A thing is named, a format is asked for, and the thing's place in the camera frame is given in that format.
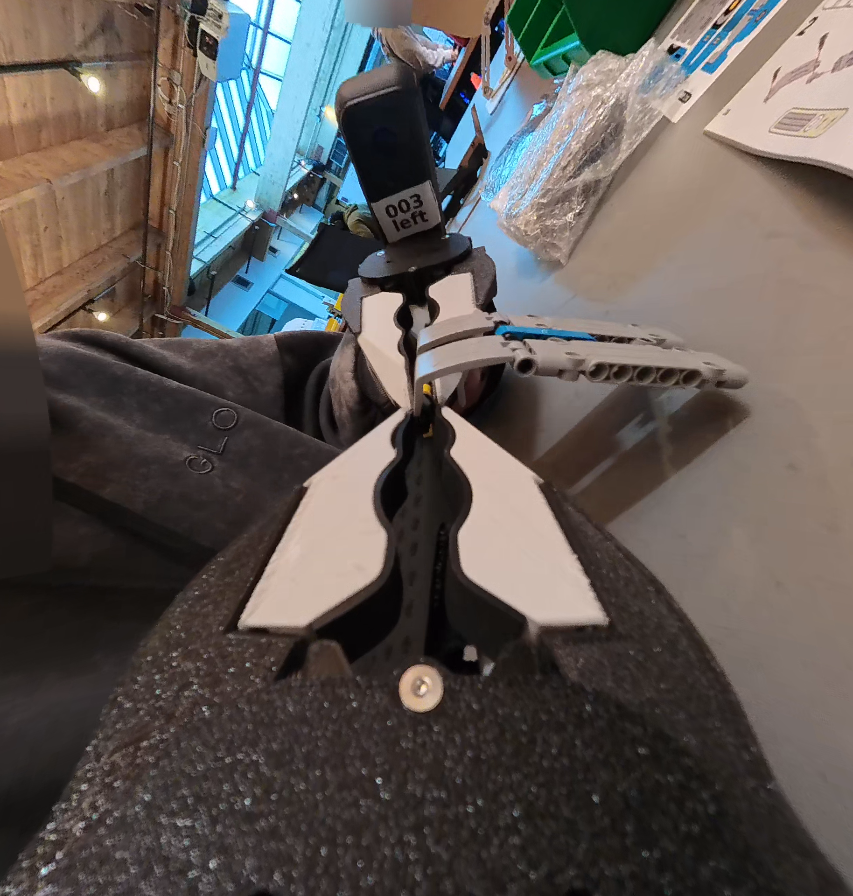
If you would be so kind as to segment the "blue sticker sheet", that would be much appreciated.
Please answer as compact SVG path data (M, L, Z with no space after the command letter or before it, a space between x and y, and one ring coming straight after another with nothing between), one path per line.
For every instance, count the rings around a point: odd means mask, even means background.
M678 122L782 6L785 2L693 2L663 41L683 74L661 106L663 117Z

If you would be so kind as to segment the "person's left forearm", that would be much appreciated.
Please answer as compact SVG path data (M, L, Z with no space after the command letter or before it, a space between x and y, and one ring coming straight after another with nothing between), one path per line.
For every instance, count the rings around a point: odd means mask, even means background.
M315 364L302 400L302 428L345 450L399 407L377 381L354 334L315 331L309 336Z

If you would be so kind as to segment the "black brown desk device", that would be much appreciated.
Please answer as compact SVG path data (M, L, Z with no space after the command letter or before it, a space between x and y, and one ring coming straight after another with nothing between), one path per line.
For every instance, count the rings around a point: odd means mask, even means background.
M456 168L436 170L439 183L439 201L443 213L443 224L448 226L465 206L468 197L477 185L481 171L489 157L485 136L473 104L469 113L474 125L474 137Z

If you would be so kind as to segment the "person's grey sweatshirt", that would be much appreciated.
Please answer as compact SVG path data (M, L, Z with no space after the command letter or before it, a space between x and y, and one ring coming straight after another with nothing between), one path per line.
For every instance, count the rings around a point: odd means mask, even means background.
M132 655L190 580L341 444L348 340L39 337L52 557L0 580L0 881L48 819Z

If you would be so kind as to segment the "plywood stand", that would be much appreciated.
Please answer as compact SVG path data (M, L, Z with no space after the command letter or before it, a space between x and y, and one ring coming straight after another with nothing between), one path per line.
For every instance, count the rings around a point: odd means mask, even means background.
M512 1L413 1L410 19L418 25L468 39L467 53L480 49L480 89L488 102L498 101L519 70L524 56L507 20ZM496 13L503 24L503 69L493 78L491 34Z

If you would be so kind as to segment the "open instruction booklet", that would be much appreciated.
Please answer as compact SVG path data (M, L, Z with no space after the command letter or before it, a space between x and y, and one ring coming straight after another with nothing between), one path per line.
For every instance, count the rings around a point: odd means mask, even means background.
M853 178L853 1L821 3L704 132Z

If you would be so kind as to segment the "grey hinged toy assembly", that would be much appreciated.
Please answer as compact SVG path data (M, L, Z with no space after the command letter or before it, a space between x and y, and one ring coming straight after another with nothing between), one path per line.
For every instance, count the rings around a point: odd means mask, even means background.
M413 368L411 409L420 413L425 385L481 367L508 364L521 376L550 376L567 382L654 388L740 389L746 370L718 355L666 349L647 343L470 338L419 350Z

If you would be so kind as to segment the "green storage bin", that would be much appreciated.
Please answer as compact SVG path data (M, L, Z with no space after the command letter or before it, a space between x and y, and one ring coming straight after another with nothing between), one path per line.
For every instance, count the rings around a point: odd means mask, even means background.
M628 56L641 49L674 1L515 1L506 29L525 62L545 78L566 75L600 50Z

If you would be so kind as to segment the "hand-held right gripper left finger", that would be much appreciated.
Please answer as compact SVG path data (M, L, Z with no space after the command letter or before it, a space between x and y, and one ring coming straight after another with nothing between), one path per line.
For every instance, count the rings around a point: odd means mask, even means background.
M376 509L397 457L399 409L305 483L305 492L238 621L238 630L314 631L338 617L385 569L388 533Z

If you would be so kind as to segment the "olive green jacket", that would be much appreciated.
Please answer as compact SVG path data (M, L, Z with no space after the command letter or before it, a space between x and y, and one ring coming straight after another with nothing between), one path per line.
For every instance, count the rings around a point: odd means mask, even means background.
M328 218L328 223L360 238L383 239L381 231L369 211L356 204L345 205L335 210Z

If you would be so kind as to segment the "crumpled clear plastic bag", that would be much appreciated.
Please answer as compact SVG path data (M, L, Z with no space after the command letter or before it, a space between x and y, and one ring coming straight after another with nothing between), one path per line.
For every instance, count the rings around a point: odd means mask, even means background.
M522 125L510 137L502 150L489 161L487 171L481 181L480 197L483 201L491 203L500 195L515 169L530 150L534 132L544 115L544 100L533 104Z

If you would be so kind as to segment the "person's left hand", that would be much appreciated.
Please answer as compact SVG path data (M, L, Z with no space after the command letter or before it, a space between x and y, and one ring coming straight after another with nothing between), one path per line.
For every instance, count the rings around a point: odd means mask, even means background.
M466 417L481 407L500 385L504 369L497 364L471 369L463 375L458 389L458 412Z

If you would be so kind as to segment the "clear bag of dark parts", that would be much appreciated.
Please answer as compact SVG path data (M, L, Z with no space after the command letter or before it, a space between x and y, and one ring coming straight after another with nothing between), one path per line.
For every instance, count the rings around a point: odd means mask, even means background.
M545 115L489 207L510 239L566 263L622 165L663 118L683 74L655 39L628 56L600 50L544 96Z

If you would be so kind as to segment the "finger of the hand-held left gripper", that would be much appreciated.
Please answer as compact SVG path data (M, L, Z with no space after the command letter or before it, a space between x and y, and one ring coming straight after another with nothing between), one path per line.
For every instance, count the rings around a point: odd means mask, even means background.
M474 280L469 273L450 274L431 284L426 293L429 299L431 325L469 315L477 310ZM461 373L445 375L434 383L434 391L440 405L445 406L455 401L455 394L461 386L461 381L467 376L468 374Z
M402 293L380 291L364 297L360 348L388 398L400 409L415 409L410 332L399 319L405 311Z

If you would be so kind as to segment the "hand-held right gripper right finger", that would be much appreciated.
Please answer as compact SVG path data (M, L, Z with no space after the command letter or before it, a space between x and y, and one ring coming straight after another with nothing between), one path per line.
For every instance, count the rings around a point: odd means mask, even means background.
M538 631L603 628L609 618L530 468L452 409L450 460L467 486L452 545L465 579Z

